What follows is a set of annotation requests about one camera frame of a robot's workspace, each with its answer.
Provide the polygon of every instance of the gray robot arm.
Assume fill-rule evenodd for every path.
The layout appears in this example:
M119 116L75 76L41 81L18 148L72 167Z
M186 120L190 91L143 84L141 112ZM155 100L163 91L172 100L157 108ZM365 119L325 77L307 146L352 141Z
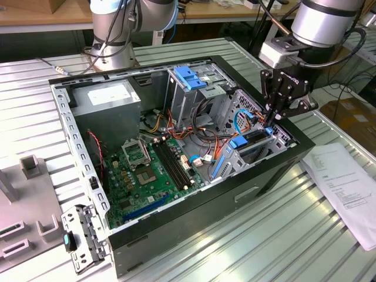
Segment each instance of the gray robot arm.
M94 42L89 56L96 59L94 67L99 71L135 66L130 34L170 29L178 15L177 0L91 0L90 9ZM108 44L104 46L114 17Z

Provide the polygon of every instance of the side panel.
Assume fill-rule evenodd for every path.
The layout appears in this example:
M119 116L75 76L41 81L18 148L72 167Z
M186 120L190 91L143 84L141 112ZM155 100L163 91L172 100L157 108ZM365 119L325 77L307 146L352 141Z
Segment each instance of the side panel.
M150 259L168 251L181 241L249 203L258 194L269 190L304 154L279 164L236 188L217 196L211 201L188 211L175 220L171 220L139 238L119 246L117 249L113 248L117 276L120 277ZM124 239L129 238L130 233L137 232L137 229L138 224L122 230L117 236ZM113 239L116 240L114 236L110 236L109 239L113 243Z

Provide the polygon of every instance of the metal bracket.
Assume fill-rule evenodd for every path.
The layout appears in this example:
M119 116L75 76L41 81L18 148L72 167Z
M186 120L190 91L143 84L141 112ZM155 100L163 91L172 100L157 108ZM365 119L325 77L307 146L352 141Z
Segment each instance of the metal bracket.
M76 250L71 252L71 258L77 274L101 263L106 255L106 241L99 242L97 232L103 227L92 221L96 217L95 209L90 206L75 206L62 215L64 230L72 232Z

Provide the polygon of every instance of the wooden table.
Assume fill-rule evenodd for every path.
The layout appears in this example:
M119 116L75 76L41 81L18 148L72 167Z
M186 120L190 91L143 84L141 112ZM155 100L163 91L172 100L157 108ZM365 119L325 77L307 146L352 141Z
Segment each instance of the wooden table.
M296 1L272 11L274 15L283 15ZM248 9L243 5L224 8L217 3L188 3L186 5L186 24L207 22L254 21L258 9ZM177 24L183 22L179 14ZM87 0L66 0L52 15L32 12L24 9L6 7L0 11L0 33L68 31L92 29L92 17Z

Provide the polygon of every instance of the label sticker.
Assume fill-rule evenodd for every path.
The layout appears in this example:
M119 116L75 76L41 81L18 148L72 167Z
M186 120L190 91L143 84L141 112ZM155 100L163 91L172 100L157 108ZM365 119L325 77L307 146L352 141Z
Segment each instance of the label sticker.
M130 98L123 84L89 91L88 96L93 106Z
M354 115L354 117L359 120L360 122L367 122L369 121L368 119L365 118L364 115Z
M354 110L355 107L352 103L347 103L347 102L341 102L341 104L344 106L345 109L347 110Z

